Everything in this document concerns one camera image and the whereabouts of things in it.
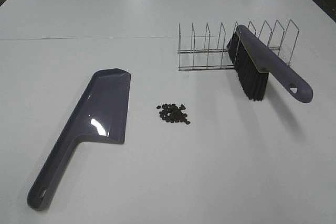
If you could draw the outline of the pile of coffee beans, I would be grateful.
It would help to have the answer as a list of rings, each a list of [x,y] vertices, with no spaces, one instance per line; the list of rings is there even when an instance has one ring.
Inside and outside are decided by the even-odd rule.
[[[157,105],[156,109],[159,111],[159,117],[166,123],[185,123],[189,125],[191,122],[185,112],[186,107],[184,104],[177,106],[175,103],[165,103]]]

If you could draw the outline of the purple plastic dustpan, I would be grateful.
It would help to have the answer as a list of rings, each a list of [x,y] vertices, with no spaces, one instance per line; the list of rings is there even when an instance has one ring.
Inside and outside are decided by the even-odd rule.
[[[118,68],[93,74],[27,195],[31,209],[49,207],[80,143],[124,144],[130,82],[130,73]]]

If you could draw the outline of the purple brush black bristles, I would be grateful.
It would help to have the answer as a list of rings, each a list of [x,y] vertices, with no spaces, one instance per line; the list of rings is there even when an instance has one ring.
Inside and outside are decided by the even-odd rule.
[[[312,101],[312,87],[245,25],[236,27],[227,46],[229,58],[248,99],[264,99],[268,77],[272,74],[296,100],[302,103]]]

